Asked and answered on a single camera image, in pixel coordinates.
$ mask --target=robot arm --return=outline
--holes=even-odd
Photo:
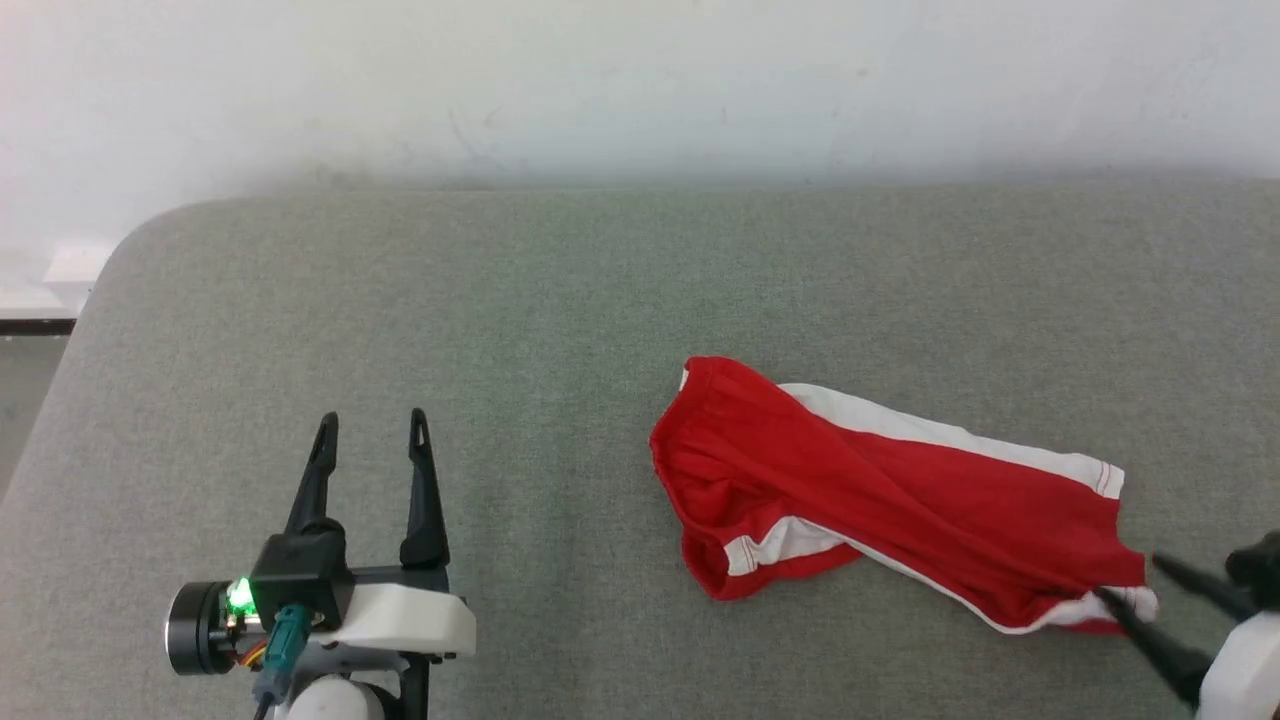
[[[1204,597],[1239,625],[1216,657],[1138,619],[1115,593],[1094,591],[1178,697],[1201,720],[1280,717],[1280,533],[1228,557],[1231,582],[1156,553],[1156,569]]]
[[[413,483],[399,564],[348,568],[346,532],[326,516],[338,416],[325,415],[283,533],[268,538],[238,582],[188,583],[165,623],[179,675],[256,673],[257,719],[420,720],[430,666],[475,655],[476,620],[449,593],[448,536],[426,416],[413,410]],[[399,694],[352,682],[392,670]]]

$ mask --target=orange wire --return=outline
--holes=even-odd
[[[248,652],[246,652],[244,656],[239,659],[239,664],[244,667],[248,667],[250,665],[256,662],[257,659],[261,657],[265,651],[266,651],[266,641],[265,639],[259,641],[257,644],[251,647]]]

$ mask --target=gray couch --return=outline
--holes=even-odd
[[[248,570],[326,410],[349,559],[392,561],[415,405],[480,620],[436,717],[1179,716],[1121,639],[1004,637],[870,561],[709,600],[648,437],[685,357],[730,355],[1114,461],[1121,537],[1216,566],[1280,525],[1277,278],[1274,182],[170,213],[108,265],[0,506],[0,717],[248,717],[242,673],[169,670],[173,593]]]

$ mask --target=green led light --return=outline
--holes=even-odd
[[[253,593],[248,589],[248,578],[241,578],[227,588],[227,607],[244,615],[257,612],[257,606],[253,605]]]

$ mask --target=red fabric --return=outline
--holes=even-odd
[[[717,600],[860,556],[840,544],[730,577],[726,543],[741,536],[762,542],[787,515],[902,562],[1012,628],[1098,585],[1144,584],[1143,557],[1116,537],[1119,502],[1089,487],[983,455],[840,428],[726,357],[694,357],[686,369],[650,448],[684,524],[685,562]]]

